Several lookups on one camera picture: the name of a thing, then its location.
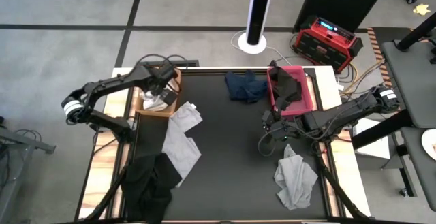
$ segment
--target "white cable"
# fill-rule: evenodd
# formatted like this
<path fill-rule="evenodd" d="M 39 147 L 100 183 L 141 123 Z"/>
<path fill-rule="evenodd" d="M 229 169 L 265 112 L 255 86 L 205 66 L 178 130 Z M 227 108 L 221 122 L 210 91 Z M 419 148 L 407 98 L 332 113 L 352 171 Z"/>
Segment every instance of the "white cable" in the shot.
<path fill-rule="evenodd" d="M 230 39 L 230 44 L 233 46 L 233 47 L 235 47 L 235 48 L 237 48 L 238 50 L 241 50 L 238 46 L 236 46 L 235 44 L 233 44 L 233 39 L 239 34 L 239 33 L 244 33 L 245 32 L 245 30 L 242 30 L 242 31 L 239 31 L 239 32 L 237 32 L 237 33 L 235 33 L 235 34 L 233 34 L 233 36 L 232 36 L 232 38 Z M 270 47 L 270 46 L 267 46 L 267 48 L 270 48 L 271 50 L 274 50 L 275 52 L 277 52 L 277 54 L 279 54 L 279 56 L 281 57 L 281 59 L 283 59 L 283 60 L 285 60 L 286 62 L 287 62 L 287 64 L 289 64 L 289 65 L 292 65 L 276 48 L 273 48 L 273 47 Z"/>

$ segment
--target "gray carpet floor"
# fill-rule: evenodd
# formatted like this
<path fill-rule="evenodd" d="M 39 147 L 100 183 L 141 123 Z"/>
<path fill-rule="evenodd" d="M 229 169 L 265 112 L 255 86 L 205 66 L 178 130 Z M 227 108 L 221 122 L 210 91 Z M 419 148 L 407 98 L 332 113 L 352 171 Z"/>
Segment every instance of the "gray carpet floor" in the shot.
<path fill-rule="evenodd" d="M 291 27 L 304 0 L 272 0 L 267 26 Z M 0 0 L 0 24 L 125 25 L 133 0 Z M 434 0 L 420 0 L 436 7 Z M 238 25 L 247 21 L 249 0 L 141 0 L 135 25 Z M 415 27 L 427 16 L 412 13 L 404 0 L 379 0 L 361 27 Z M 248 56 L 230 45 L 234 33 L 150 32 L 131 34 L 123 67 L 149 53 L 181 54 L 201 66 L 265 66 L 279 56 L 266 50 Z M 268 45 L 285 56 L 290 33 L 265 33 Z M 364 48 L 353 60 L 362 73 L 375 57 L 367 34 Z M 68 126 L 60 103 L 84 83 L 112 73 L 123 31 L 0 30 L 0 115 L 12 129 L 36 129 L 45 142 L 56 144 L 53 155 L 36 152 L 16 200 L 13 221 L 71 221 L 76 211 L 91 154 L 92 131 Z M 295 65 L 310 65 L 291 57 Z M 382 82 L 374 71 L 359 86 L 363 91 Z M 104 99 L 99 101 L 101 109 Z M 419 182 L 419 197 L 402 198 L 398 170 L 362 171 L 373 216 L 397 221 L 434 223 Z"/>

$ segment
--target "red power station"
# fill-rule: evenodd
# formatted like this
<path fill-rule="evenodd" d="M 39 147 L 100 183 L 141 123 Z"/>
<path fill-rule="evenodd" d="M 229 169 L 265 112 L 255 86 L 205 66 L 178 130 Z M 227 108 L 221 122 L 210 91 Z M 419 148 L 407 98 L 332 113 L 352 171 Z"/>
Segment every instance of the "red power station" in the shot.
<path fill-rule="evenodd" d="M 312 16 L 301 24 L 300 33 L 292 46 L 316 65 L 331 65 L 340 73 L 363 47 L 353 33 L 323 18 Z"/>

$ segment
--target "brown box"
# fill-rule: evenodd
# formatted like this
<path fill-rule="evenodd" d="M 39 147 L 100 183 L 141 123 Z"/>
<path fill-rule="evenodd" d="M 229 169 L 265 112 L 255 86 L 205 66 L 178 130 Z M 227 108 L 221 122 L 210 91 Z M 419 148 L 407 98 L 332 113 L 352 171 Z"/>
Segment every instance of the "brown box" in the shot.
<path fill-rule="evenodd" d="M 182 75 L 179 69 L 175 69 L 178 76 L 176 78 L 176 81 L 181 84 L 182 82 Z M 174 87 L 174 89 L 176 91 L 179 92 L 179 87 Z M 161 117 L 170 117 L 174 112 L 176 112 L 176 105 L 177 105 L 177 101 L 178 98 L 173 102 L 173 104 L 171 104 L 170 106 L 168 106 L 167 108 L 165 108 L 164 110 L 161 111 L 147 111 L 144 110 L 144 100 L 140 97 L 140 95 L 138 95 L 136 97 L 136 104 L 135 104 L 135 111 L 139 112 L 142 115 L 148 115 L 148 116 L 161 116 Z"/>

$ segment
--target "gray cloth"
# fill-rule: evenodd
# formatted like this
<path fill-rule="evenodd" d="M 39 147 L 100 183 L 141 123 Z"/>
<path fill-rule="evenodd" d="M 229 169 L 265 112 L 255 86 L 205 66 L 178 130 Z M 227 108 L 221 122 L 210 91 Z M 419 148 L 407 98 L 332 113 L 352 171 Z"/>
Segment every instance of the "gray cloth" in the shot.
<path fill-rule="evenodd" d="M 275 182 L 282 188 L 277 196 L 288 210 L 306 208 L 310 205 L 312 187 L 318 176 L 290 145 L 286 146 L 284 154 L 274 175 Z"/>
<path fill-rule="evenodd" d="M 180 187 L 201 153 L 192 138 L 185 132 L 202 121 L 200 113 L 189 103 L 183 104 L 168 121 L 162 152 L 166 153 L 177 172 L 182 177 L 176 187 Z"/>

